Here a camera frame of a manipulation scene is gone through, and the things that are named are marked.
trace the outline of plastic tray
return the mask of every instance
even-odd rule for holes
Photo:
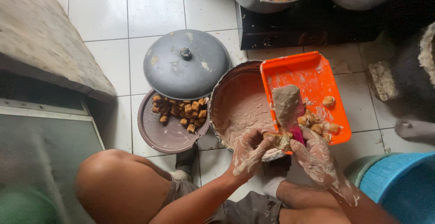
[[[324,121],[336,123],[343,128],[332,134],[329,145],[345,143],[350,140],[352,132],[346,117],[343,103],[334,75],[326,60],[317,51],[275,58],[264,61],[260,66],[264,89],[270,107],[273,108],[273,88],[296,85],[301,90],[301,97],[306,101],[307,109],[316,113]],[[326,107],[322,104],[326,96],[335,98],[335,105]],[[271,109],[275,129],[278,130],[275,111]]]

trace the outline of blue basket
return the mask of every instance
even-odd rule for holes
[[[435,152],[379,160],[364,174],[360,190],[401,223],[435,223]]]

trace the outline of colander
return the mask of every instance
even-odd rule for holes
[[[153,113],[153,97],[158,93],[151,89],[142,100],[138,112],[139,132],[144,141],[153,149],[162,153],[181,153],[192,148],[192,145],[210,128],[210,119],[197,128],[195,133],[187,131],[187,126],[180,124],[180,118],[169,116],[166,124],[160,123],[160,114]]]

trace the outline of gray cloth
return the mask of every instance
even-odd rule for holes
[[[160,209],[198,189],[187,181],[172,181],[171,189]],[[278,216],[282,203],[271,196],[249,192],[238,202],[226,200],[204,222],[206,224],[274,224],[279,223]]]

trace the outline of hand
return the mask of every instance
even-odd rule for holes
[[[253,129],[237,142],[233,160],[227,174],[236,178],[240,185],[252,178],[261,167],[261,159],[267,150],[273,148],[273,137],[263,139],[263,134],[273,129]]]
[[[328,143],[307,127],[302,127],[302,136],[307,140],[306,148],[296,140],[290,141],[291,149],[299,165],[302,166],[314,182],[330,188],[343,196],[347,201],[348,198],[344,195],[347,195],[351,185],[344,174],[338,169],[337,161]]]

